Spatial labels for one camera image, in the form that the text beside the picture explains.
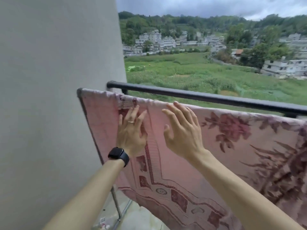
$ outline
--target roof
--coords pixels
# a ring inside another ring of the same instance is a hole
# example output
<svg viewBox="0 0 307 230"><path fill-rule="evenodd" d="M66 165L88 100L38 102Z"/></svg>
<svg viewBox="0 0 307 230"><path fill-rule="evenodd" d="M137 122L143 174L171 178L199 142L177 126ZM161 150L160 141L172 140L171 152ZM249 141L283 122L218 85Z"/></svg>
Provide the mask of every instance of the roof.
<svg viewBox="0 0 307 230"><path fill-rule="evenodd" d="M243 49L237 49L236 50L236 54L242 54L242 52L243 52Z"/></svg>

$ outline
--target watch face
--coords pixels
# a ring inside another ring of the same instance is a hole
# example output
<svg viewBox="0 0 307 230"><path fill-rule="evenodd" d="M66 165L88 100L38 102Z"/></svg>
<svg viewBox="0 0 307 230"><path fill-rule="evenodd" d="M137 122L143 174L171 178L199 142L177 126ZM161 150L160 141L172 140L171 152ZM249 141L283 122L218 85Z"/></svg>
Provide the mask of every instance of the watch face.
<svg viewBox="0 0 307 230"><path fill-rule="evenodd" d="M121 148L113 148L109 153L109 157L119 158L122 152L123 152L123 149Z"/></svg>

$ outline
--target pink cloth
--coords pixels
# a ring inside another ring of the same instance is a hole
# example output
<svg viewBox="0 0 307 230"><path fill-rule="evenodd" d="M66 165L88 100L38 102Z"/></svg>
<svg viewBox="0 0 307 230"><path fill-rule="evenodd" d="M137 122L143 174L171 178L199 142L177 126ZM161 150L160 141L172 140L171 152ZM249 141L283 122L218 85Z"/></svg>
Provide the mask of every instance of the pink cloth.
<svg viewBox="0 0 307 230"><path fill-rule="evenodd" d="M83 90L89 127L104 161L115 146L118 115L148 110L148 142L123 169L117 186L170 229L240 230L240 221L202 175L171 152L163 137L166 103ZM189 106L204 146L235 174L307 229L307 123L302 120Z"/></svg>

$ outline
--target tiled floor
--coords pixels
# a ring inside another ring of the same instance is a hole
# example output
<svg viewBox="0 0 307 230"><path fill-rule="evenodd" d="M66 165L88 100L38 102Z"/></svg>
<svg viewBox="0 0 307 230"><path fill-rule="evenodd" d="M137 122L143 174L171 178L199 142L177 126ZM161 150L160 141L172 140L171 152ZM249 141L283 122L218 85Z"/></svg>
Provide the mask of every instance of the tiled floor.
<svg viewBox="0 0 307 230"><path fill-rule="evenodd" d="M116 195L120 210L123 211L129 199L119 190L116 191ZM111 226L109 230L112 230L118 215L111 193L95 225L99 223L102 217L106 218L106 223ZM140 207L136 202L132 202L117 230L169 230L169 228L161 220L153 216L146 208Z"/></svg>

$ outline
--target black handrail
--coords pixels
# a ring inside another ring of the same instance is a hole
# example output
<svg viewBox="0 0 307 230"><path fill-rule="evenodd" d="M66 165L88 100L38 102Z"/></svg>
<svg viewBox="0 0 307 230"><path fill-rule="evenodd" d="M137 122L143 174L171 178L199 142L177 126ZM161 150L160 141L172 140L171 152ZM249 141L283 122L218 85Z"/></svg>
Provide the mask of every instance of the black handrail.
<svg viewBox="0 0 307 230"><path fill-rule="evenodd" d="M124 94L127 90L140 91L146 93L160 94L173 97L181 97L199 101L213 102L232 106L247 107L259 110L283 113L286 117L296 118L298 115L307 115L307 106L274 102L243 97L224 96L219 94L202 93L173 88L163 88L149 85L131 84L117 81L109 81L107 88L120 88Z"/></svg>

